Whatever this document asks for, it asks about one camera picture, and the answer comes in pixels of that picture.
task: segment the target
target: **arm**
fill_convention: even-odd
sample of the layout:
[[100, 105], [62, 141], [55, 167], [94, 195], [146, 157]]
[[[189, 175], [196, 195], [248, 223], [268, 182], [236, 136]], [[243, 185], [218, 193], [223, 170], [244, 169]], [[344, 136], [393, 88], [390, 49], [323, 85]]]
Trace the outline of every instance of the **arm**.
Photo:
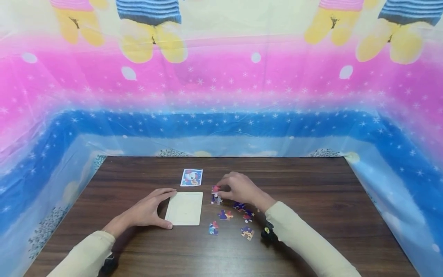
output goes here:
[[237, 172], [226, 174], [217, 186], [222, 198], [250, 203], [264, 212], [273, 224], [278, 239], [297, 252], [318, 277], [360, 277], [358, 271], [319, 233], [304, 222], [291, 208], [277, 202], [259, 189], [248, 177]]
[[297, 252], [319, 277], [360, 277], [325, 238], [304, 222], [290, 207], [275, 203], [265, 212], [279, 241]]
[[175, 189], [153, 191], [136, 205], [115, 217], [101, 231], [87, 236], [69, 252], [68, 256], [48, 275], [97, 277], [106, 258], [111, 254], [115, 240], [132, 226], [159, 226], [172, 229], [172, 224], [159, 218], [157, 208], [163, 200], [176, 194]]

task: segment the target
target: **pink stripe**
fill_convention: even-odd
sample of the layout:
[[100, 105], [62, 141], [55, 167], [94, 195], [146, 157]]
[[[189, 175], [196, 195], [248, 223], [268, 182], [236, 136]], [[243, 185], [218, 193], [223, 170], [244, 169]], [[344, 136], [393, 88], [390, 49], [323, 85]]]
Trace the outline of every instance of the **pink stripe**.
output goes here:
[[89, 0], [49, 0], [54, 8], [74, 11], [93, 11]]
[[[17, 151], [20, 138], [38, 135], [33, 126], [64, 109], [306, 112], [312, 105], [390, 112], [413, 141], [441, 159], [441, 45], [426, 42], [417, 62], [400, 65], [390, 60], [388, 47], [358, 62], [353, 40], [336, 51], [327, 39], [315, 47], [292, 36], [267, 39], [189, 42], [188, 58], [180, 64], [167, 63], [157, 46], [149, 62], [134, 64], [115, 40], [101, 48], [79, 41], [74, 48], [61, 36], [36, 35], [26, 43], [21, 37], [6, 39], [0, 47], [8, 57], [0, 59], [0, 160]], [[254, 52], [259, 62], [252, 59]], [[346, 65], [353, 73], [341, 79]], [[136, 80], [124, 78], [123, 66], [134, 70]]]
[[361, 11], [364, 0], [321, 0], [319, 7], [327, 10]]

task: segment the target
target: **right hand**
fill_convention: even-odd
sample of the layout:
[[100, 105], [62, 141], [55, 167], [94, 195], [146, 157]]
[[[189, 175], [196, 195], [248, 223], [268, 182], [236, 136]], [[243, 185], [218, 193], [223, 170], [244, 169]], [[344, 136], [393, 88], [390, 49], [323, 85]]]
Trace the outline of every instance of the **right hand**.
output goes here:
[[218, 196], [222, 199], [230, 199], [240, 203], [249, 203], [259, 210], [266, 212], [276, 201], [259, 189], [251, 179], [238, 172], [225, 174], [217, 183], [217, 187], [228, 185], [231, 191], [219, 191]]

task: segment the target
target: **yellow cartoon leg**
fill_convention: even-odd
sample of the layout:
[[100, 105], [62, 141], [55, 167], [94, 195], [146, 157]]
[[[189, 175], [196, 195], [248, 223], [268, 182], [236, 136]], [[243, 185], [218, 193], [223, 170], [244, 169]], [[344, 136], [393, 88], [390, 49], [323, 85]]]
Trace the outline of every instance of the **yellow cartoon leg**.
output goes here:
[[377, 20], [375, 28], [357, 46], [357, 60], [366, 62], [377, 56], [397, 29], [398, 24], [383, 18]]
[[185, 42], [177, 34], [179, 24], [171, 21], [155, 27], [154, 40], [168, 62], [181, 63], [188, 57]]
[[305, 41], [317, 44], [322, 41], [332, 28], [332, 11], [318, 8], [311, 25], [304, 34]]
[[123, 38], [120, 41], [120, 49], [123, 54], [135, 63], [144, 63], [152, 58], [154, 44], [152, 37], [154, 27], [138, 23], [129, 19], [122, 21]]
[[89, 0], [89, 3], [96, 9], [104, 10], [108, 8], [108, 0]]
[[336, 46], [341, 46], [351, 37], [360, 12], [337, 11], [334, 14], [337, 16], [337, 23], [332, 29], [331, 40]]
[[399, 64], [415, 62], [423, 49], [423, 38], [420, 29], [429, 29], [432, 26], [425, 22], [415, 22], [400, 26], [391, 39], [391, 60]]
[[103, 39], [103, 34], [101, 33], [97, 15], [94, 11], [74, 11], [72, 13], [78, 19], [80, 33], [86, 39], [86, 41], [89, 42], [89, 44], [93, 46], [100, 46], [105, 42]]
[[60, 32], [63, 38], [69, 43], [76, 44], [78, 41], [78, 29], [74, 21], [69, 18], [69, 12], [57, 8], [54, 8], [54, 12], [60, 24]]

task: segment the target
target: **pink clothing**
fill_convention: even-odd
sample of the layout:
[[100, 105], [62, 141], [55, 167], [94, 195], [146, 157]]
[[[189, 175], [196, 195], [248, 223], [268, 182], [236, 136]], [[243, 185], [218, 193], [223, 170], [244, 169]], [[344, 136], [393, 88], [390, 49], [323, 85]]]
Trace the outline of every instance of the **pink clothing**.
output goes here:
[[54, 8], [63, 10], [74, 10], [91, 12], [94, 8], [89, 3], [89, 0], [49, 0]]
[[319, 7], [326, 10], [359, 12], [363, 9], [364, 1], [365, 0], [321, 0]]

